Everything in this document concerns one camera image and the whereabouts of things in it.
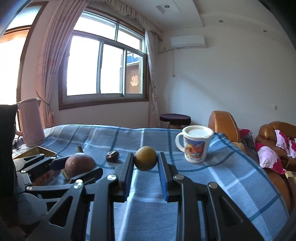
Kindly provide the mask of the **purple round onion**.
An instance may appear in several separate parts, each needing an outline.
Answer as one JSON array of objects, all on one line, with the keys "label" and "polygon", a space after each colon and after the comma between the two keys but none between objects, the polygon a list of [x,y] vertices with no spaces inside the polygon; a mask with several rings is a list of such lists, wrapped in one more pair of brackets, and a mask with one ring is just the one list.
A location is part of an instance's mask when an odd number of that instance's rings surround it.
[{"label": "purple round onion", "polygon": [[69,181],[71,178],[95,168],[95,160],[83,152],[81,146],[77,146],[77,153],[72,154],[65,162],[65,168],[61,170],[63,176]]}]

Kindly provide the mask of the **brown leather chair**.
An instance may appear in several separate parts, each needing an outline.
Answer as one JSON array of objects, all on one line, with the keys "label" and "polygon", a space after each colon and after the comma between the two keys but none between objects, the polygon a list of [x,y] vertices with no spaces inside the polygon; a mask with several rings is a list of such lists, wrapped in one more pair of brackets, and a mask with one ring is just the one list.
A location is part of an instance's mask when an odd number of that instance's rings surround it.
[{"label": "brown leather chair", "polygon": [[212,111],[208,127],[216,133],[224,133],[231,142],[241,142],[239,129],[231,113],[227,111]]}]

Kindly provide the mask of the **brown longan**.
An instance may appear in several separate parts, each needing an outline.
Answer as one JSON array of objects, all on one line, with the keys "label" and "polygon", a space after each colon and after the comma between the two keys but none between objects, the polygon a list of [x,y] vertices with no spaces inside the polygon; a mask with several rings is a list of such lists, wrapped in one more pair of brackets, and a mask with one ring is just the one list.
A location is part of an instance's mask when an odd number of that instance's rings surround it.
[{"label": "brown longan", "polygon": [[134,156],[134,164],[140,171],[148,171],[157,164],[156,151],[150,146],[143,146],[138,149]]}]

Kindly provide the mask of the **blue plaid tablecloth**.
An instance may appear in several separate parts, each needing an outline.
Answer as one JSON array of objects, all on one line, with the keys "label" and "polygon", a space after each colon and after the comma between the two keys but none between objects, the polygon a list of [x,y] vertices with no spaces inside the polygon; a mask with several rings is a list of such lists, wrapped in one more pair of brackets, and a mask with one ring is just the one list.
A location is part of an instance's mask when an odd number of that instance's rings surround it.
[{"label": "blue plaid tablecloth", "polygon": [[33,178],[61,160],[20,170],[29,240],[277,240],[289,221],[267,173],[222,133],[198,164],[178,150],[177,130],[61,125],[45,133],[43,146],[59,158],[81,146],[99,176],[37,187]]}]

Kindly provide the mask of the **white cartoon mug with lid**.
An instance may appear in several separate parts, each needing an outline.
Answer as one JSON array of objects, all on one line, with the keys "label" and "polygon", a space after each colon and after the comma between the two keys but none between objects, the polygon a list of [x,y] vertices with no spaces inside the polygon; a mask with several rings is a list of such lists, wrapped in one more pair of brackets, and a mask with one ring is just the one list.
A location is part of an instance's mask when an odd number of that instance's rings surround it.
[{"label": "white cartoon mug with lid", "polygon": [[201,163],[206,159],[214,132],[206,126],[187,126],[176,135],[175,144],[190,163]]}]

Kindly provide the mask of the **orange mandarin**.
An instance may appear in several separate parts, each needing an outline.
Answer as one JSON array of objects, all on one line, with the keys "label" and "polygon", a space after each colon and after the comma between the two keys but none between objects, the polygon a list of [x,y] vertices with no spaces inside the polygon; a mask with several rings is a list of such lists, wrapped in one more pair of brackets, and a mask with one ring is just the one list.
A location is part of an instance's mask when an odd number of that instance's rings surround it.
[{"label": "orange mandarin", "polygon": [[50,178],[50,173],[45,173],[42,176],[38,177],[35,181],[34,184],[36,186],[42,186],[48,179]]}]

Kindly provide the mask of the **pink metal tin box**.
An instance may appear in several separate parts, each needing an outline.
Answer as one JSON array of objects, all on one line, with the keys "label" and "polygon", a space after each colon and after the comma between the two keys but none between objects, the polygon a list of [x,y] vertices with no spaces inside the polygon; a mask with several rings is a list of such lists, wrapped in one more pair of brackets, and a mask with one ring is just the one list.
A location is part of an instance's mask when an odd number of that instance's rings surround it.
[{"label": "pink metal tin box", "polygon": [[[53,159],[57,157],[57,153],[40,146],[36,146],[26,151],[23,151],[20,154],[17,154],[13,157],[13,161],[17,163],[16,170],[21,171],[45,159],[49,159],[47,164],[50,164],[52,163]],[[49,168],[47,168],[46,171],[42,171],[40,169],[40,174],[38,174],[36,178],[30,179],[33,185],[49,185],[49,183],[53,180],[53,177],[58,175],[59,173],[60,171],[50,170]]]}]

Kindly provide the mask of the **window with brown frame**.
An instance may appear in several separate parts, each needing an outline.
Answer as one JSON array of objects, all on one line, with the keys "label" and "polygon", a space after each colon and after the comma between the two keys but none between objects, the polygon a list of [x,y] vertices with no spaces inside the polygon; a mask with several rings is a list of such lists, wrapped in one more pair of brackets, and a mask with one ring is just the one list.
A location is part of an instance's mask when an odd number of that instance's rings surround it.
[{"label": "window with brown frame", "polygon": [[58,81],[59,109],[149,99],[144,32],[88,7],[67,44]]}]

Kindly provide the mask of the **dark round stool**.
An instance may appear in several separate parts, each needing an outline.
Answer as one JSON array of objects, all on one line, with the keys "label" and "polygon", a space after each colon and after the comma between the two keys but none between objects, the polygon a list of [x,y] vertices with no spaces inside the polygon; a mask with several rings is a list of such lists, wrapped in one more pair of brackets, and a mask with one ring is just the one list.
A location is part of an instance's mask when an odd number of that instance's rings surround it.
[{"label": "dark round stool", "polygon": [[177,113],[161,114],[159,120],[168,123],[169,129],[181,130],[183,126],[189,126],[191,124],[190,116]]}]

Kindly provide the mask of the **pink electric kettle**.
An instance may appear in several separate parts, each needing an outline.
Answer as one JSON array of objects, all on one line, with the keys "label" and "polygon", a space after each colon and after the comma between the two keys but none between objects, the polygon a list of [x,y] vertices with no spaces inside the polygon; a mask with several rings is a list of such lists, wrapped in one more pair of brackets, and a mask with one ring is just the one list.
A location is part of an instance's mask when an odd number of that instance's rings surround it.
[{"label": "pink electric kettle", "polygon": [[20,117],[18,123],[21,130],[16,130],[16,134],[23,137],[23,141],[27,147],[38,146],[45,139],[39,111],[40,103],[41,101],[38,98],[30,98],[17,103]]}]

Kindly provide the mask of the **white air conditioner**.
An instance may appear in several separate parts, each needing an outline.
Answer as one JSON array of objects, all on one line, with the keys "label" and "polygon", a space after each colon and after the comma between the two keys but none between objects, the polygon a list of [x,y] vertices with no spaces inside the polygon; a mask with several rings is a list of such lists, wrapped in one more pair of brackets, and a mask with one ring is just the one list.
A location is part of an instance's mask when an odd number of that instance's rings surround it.
[{"label": "white air conditioner", "polygon": [[172,48],[205,48],[206,42],[203,35],[186,35],[171,37]]}]

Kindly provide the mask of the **brown leather sofa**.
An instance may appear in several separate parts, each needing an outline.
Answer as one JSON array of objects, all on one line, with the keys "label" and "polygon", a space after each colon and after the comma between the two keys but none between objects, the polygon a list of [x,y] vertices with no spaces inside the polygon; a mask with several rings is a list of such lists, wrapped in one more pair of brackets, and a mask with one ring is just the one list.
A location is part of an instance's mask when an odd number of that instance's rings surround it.
[{"label": "brown leather sofa", "polygon": [[[295,126],[281,121],[273,121],[261,126],[256,142],[271,148],[279,157],[283,169],[295,173]],[[289,212],[295,207],[295,185],[285,174],[265,168],[271,182],[282,195]]]}]

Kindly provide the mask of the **pink right curtain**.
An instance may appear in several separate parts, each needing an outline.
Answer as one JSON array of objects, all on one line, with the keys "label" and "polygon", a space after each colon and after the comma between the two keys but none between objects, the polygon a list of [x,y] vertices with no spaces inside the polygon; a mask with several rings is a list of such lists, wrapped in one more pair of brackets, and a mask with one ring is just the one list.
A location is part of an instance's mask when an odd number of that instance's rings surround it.
[{"label": "pink right curtain", "polygon": [[128,16],[136,20],[144,29],[145,45],[147,49],[147,60],[149,65],[150,97],[149,97],[149,127],[159,128],[159,109],[156,95],[156,60],[159,50],[159,42],[163,40],[163,32],[156,27],[143,14],[125,4],[122,1],[102,1],[122,16]]}]

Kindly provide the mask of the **pink curtain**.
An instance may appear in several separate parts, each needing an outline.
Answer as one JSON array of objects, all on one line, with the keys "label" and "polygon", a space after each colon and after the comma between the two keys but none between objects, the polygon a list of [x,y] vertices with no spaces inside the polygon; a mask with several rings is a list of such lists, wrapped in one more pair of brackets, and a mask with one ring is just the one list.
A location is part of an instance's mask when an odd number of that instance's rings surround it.
[{"label": "pink curtain", "polygon": [[41,100],[40,114],[45,128],[55,125],[50,107],[51,92],[74,26],[88,1],[59,1],[50,18],[41,47],[36,76],[36,94]]},{"label": "pink curtain", "polygon": [[143,14],[125,4],[122,1],[102,1],[122,16],[128,16],[136,20],[144,29],[145,45],[147,49],[147,60],[149,65],[150,97],[149,97],[149,127],[159,128],[159,109],[156,95],[156,60],[159,50],[159,42],[163,40],[163,32],[156,27]]}]

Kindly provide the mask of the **dark water chestnut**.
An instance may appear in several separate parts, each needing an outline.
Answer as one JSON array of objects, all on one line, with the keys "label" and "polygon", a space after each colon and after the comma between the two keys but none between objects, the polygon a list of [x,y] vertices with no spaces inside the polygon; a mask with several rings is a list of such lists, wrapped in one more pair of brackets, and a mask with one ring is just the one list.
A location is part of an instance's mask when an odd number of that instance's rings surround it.
[{"label": "dark water chestnut", "polygon": [[118,161],[118,158],[119,158],[119,152],[118,151],[115,151],[115,150],[112,150],[112,151],[109,151],[107,154],[106,154],[106,161],[107,162],[112,162],[112,163],[115,163]]}]

